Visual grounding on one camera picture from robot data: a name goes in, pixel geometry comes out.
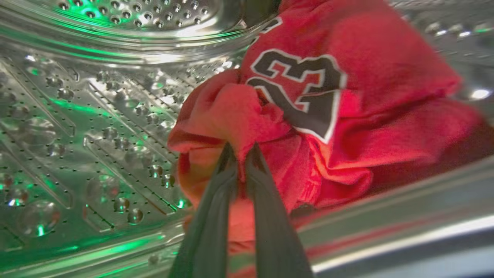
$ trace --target red fabric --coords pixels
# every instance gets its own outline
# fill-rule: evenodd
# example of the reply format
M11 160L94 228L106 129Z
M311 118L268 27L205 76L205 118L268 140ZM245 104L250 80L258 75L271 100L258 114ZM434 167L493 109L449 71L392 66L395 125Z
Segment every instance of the red fabric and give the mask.
M493 153L493 132L479 114L446 98L459 77L382 0L286 0L280 12L280 24L259 36L239 70L192 92L169 136L169 147L181 153L179 182L194 207L227 141L241 163L260 144L288 211L301 203L345 203ZM270 49L300 61L330 55L346 75L334 91L336 106L328 107L336 117L327 141L294 128L266 91L246 85L262 77L281 86L298 110L307 108L297 100L309 84L319 84L321 71L296 81L283 73L286 64L274 62L274 77L254 72ZM253 221L250 201L239 196L229 239L253 240Z

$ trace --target tongs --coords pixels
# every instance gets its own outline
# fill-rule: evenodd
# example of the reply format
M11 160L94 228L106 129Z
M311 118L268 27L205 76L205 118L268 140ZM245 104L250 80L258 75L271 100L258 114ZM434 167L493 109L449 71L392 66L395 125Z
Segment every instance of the tongs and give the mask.
M227 277L228 214L237 197L238 165L227 143L169 278ZM245 171L247 195L254 203L257 278L313 277L258 144L247 154Z

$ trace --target green light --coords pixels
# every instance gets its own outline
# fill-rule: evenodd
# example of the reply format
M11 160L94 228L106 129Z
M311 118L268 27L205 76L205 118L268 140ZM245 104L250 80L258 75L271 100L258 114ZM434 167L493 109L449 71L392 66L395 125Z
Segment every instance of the green light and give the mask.
M38 226L38 236L42 236L44 235L44 229L43 229L43 226L39 225Z
M106 116L106 117L110 116L110 114L108 112L105 112L102 110L97 110L97 109L87 107L87 106L76 105L76 104L73 104L72 102L67 102L65 100L50 98L50 101L63 107L63 108L70 108L70 109L75 110L75 111L85 112L88 114L93 114L93 115L98 115L98 116L99 116L99 114L101 114L102 116Z
M79 249L79 246L73 245L73 246L69 246L67 248L64 248L64 249L60 250L60 252L74 251L74 250L77 250L77 249Z
M489 32L490 30L492 30L492 28L479 29L479 30L476 30L476 32L477 33L485 33L485 32Z
M51 189L54 189L56 188L57 186L55 185L55 183L53 183L51 180L49 179L43 179L43 182Z
M129 250L133 250L142 246L145 246L146 244L150 243L151 240L146 238L146 239L141 239L141 240L136 240L134 242L129 242L127 244L122 244L119 246L115 246L115 248L111 249L112 253L120 253L120 252L125 252Z
M154 84L154 89L161 89L163 88L165 85L163 83L155 83Z
M142 136L142 138L143 138L144 140L147 140L147 139L149 138L149 136L148 136L148 135L143 135L143 136ZM141 147L142 147L142 146L144 146L144 141L143 141L143 140L139 140L139 141L137 141L137 142L135 143L135 145L136 145L136 146L141 146Z
M37 68L30 68L30 71L29 71L32 75L38 75L39 74L39 70Z
M103 23L103 21L101 20L103 15L97 7L93 6L91 1L89 0L82 0L81 6L72 5L67 10L55 8L55 11L67 17L75 17L77 19L81 19L88 24L101 25L101 23Z

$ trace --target wrinkled cloth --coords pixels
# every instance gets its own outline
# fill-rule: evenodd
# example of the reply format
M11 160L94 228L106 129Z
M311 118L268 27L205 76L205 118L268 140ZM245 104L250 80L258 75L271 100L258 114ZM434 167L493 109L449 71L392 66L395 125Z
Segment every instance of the wrinkled cloth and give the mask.
M459 83L382 0L285 0L240 69L191 93L168 146L196 208L225 142L240 164L259 143L288 212L340 205L493 152L492 129L448 98ZM240 192L230 241L254 240Z

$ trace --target black number print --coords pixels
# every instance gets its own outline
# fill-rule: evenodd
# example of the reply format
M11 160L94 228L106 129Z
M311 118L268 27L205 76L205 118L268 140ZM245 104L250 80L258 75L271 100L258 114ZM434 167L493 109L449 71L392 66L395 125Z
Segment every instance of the black number print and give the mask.
M280 74L274 69L276 64L285 68L281 73L284 78L305 83L307 75L317 74L319 82L308 83L292 102L285 88L271 81ZM247 84L261 89L270 102L283 110L286 120L297 130L311 134L323 143L329 142L336 125L340 90L346 86L346 74L332 56L300 58L271 49L263 52L250 68L262 77L250 78Z

